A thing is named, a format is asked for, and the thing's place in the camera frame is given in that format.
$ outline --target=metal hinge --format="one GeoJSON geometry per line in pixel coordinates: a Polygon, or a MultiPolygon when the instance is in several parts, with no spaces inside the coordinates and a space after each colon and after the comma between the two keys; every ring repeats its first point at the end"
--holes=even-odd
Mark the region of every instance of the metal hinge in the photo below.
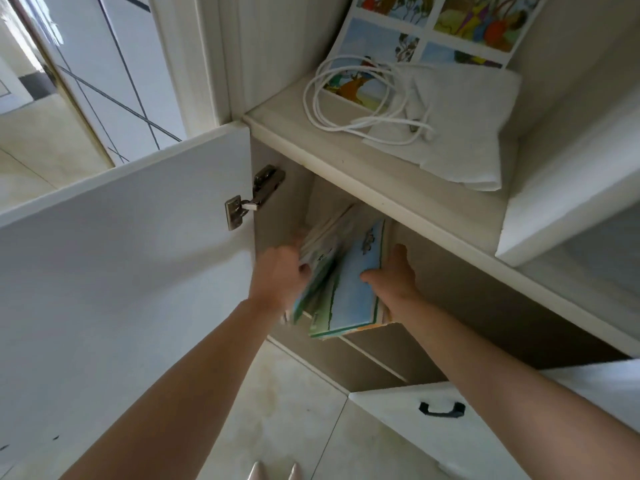
{"type": "Polygon", "coordinates": [[[227,212],[227,224],[229,230],[237,229],[242,225],[242,218],[250,210],[259,210],[272,193],[284,181],[286,173],[273,165],[267,165],[261,169],[253,178],[253,198],[242,200],[240,195],[225,202],[227,212]]]}

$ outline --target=tile floor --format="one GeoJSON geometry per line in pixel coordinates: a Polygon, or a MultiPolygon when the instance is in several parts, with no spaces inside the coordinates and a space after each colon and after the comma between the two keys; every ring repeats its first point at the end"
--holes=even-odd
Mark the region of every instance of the tile floor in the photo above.
{"type": "MultiPolygon", "coordinates": [[[[42,451],[2,480],[56,480],[87,446],[42,451]]],[[[448,478],[431,457],[270,342],[253,362],[198,480],[245,480],[256,460],[270,480],[287,478],[294,460],[305,480],[448,478]]]]}

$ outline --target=white cable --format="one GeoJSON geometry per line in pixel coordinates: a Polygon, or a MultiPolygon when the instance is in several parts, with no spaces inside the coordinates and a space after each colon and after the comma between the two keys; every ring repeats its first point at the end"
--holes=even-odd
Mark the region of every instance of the white cable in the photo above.
{"type": "Polygon", "coordinates": [[[309,81],[302,95],[302,103],[304,105],[305,113],[307,114],[309,121],[311,121],[311,124],[313,124],[313,126],[321,129],[322,131],[344,131],[382,144],[392,144],[398,146],[412,144],[417,138],[422,136],[423,130],[426,131],[426,137],[430,138],[436,133],[436,130],[432,126],[427,124],[427,119],[429,117],[429,113],[431,112],[431,105],[428,102],[423,101],[423,104],[425,104],[425,112],[419,120],[409,120],[407,118],[403,118],[402,116],[398,117],[400,113],[404,112],[404,109],[409,101],[409,87],[407,87],[407,83],[402,76],[402,73],[398,70],[398,66],[404,65],[411,65],[412,67],[431,67],[426,64],[377,63],[372,59],[363,57],[361,55],[337,55],[336,57],[331,57],[325,60],[318,66],[318,69],[316,69],[316,75],[309,81]],[[347,65],[336,67],[333,69],[325,68],[330,63],[339,59],[359,59],[369,65],[347,65]],[[384,84],[386,87],[386,91],[384,97],[382,98],[382,101],[380,101],[380,104],[372,115],[357,118],[355,120],[352,120],[348,125],[340,126],[336,125],[324,116],[322,110],[320,109],[319,94],[334,75],[346,70],[357,70],[359,72],[369,74],[370,76],[372,76],[372,78],[377,79],[382,84],[384,84]],[[311,97],[311,106],[313,113],[311,110],[309,110],[307,102],[307,94],[312,86],[314,87],[314,92],[311,97]],[[394,111],[382,112],[381,114],[379,114],[379,112],[384,109],[392,90],[402,97],[400,105],[394,111]],[[416,128],[416,131],[410,138],[404,141],[388,141],[380,138],[375,138],[369,136],[367,133],[358,131],[361,128],[369,128],[378,123],[409,125],[412,128],[416,128]]]}

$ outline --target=black handle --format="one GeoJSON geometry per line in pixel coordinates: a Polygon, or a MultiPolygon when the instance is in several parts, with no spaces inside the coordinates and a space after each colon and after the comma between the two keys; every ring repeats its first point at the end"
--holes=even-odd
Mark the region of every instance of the black handle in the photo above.
{"type": "Polygon", "coordinates": [[[453,409],[448,413],[432,413],[429,411],[427,403],[420,403],[420,412],[425,416],[433,416],[434,418],[462,418],[465,415],[467,407],[462,403],[454,403],[453,409]]]}

